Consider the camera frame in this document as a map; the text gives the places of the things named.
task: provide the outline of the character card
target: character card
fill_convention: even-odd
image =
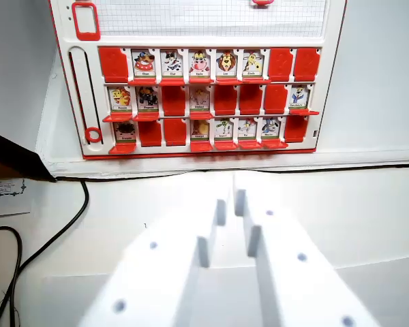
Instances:
[[[161,50],[162,76],[182,77],[183,58],[177,50]]]
[[[159,110],[156,87],[136,87],[138,111],[155,112]]]
[[[215,141],[232,140],[233,123],[229,118],[215,120]]]
[[[291,87],[291,98],[289,99],[289,108],[307,108],[309,99],[309,89],[306,85],[293,85]]]
[[[262,138],[279,138],[280,122],[277,118],[263,118]]]
[[[190,111],[209,111],[211,93],[207,87],[190,87]]]
[[[237,56],[233,51],[217,51],[217,76],[235,77],[237,75]]]
[[[114,123],[115,140],[117,143],[136,142],[135,126],[131,121]]]
[[[117,112],[132,111],[130,92],[124,87],[108,87],[110,109]]]
[[[136,78],[152,78],[156,76],[155,56],[149,50],[132,50],[134,75]]]
[[[207,121],[191,121],[191,141],[209,141]]]
[[[262,76],[262,65],[264,56],[260,50],[244,51],[243,57],[243,76],[244,77],[259,77]]]
[[[240,118],[238,126],[238,139],[240,140],[255,140],[257,124],[253,117]]]
[[[190,76],[208,78],[211,75],[211,57],[205,50],[190,51]]]

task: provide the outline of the black cable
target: black cable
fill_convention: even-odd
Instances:
[[[55,242],[59,237],[62,236],[63,233],[65,233],[76,221],[79,219],[79,217],[83,214],[85,209],[88,206],[89,202],[89,192],[87,188],[87,184],[84,181],[80,181],[80,184],[82,184],[83,191],[85,193],[85,201],[83,202],[82,208],[76,213],[76,215],[71,219],[71,221],[65,225],[64,228],[62,228],[59,232],[57,232],[50,240],[47,241],[46,244],[44,244],[38,251],[36,251],[29,259],[27,259],[21,267],[18,269],[14,279],[11,281],[9,287],[7,288],[5,298],[3,299],[3,302],[1,303],[0,306],[0,319],[1,316],[3,315],[3,312],[5,311],[6,308],[6,303],[9,300],[9,298],[12,295],[12,288],[15,288],[15,283],[17,282],[19,276],[23,272],[23,270],[32,262],[34,259],[36,259],[42,252],[44,252],[53,242]]]
[[[11,232],[16,239],[16,244],[17,244],[17,256],[16,256],[16,264],[15,264],[15,269],[14,269],[14,276],[12,277],[12,280],[9,284],[10,289],[10,302],[9,302],[9,319],[10,319],[10,325],[11,327],[15,326],[15,304],[14,304],[14,294],[15,294],[15,284],[16,284],[16,276],[18,275],[18,270],[20,268],[21,264],[21,256],[22,256],[22,241],[21,241],[21,236],[20,234],[12,227],[9,226],[0,226],[0,230],[6,230],[8,232]]]

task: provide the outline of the paper sheet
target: paper sheet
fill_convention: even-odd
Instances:
[[[320,37],[326,0],[95,0],[102,35]]]
[[[28,181],[23,178],[0,181],[0,216],[30,212],[31,198],[27,185]]]

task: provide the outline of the grid paper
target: grid paper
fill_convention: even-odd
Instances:
[[[93,0],[102,35],[320,37],[328,0]]]

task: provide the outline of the red ring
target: red ring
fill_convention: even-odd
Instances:
[[[98,138],[92,138],[91,137],[91,132],[92,131],[96,131],[98,133]],[[98,128],[96,127],[89,127],[87,128],[87,130],[85,131],[85,137],[87,138],[87,140],[89,142],[92,143],[97,143],[100,142],[102,140],[102,131],[100,131]]]

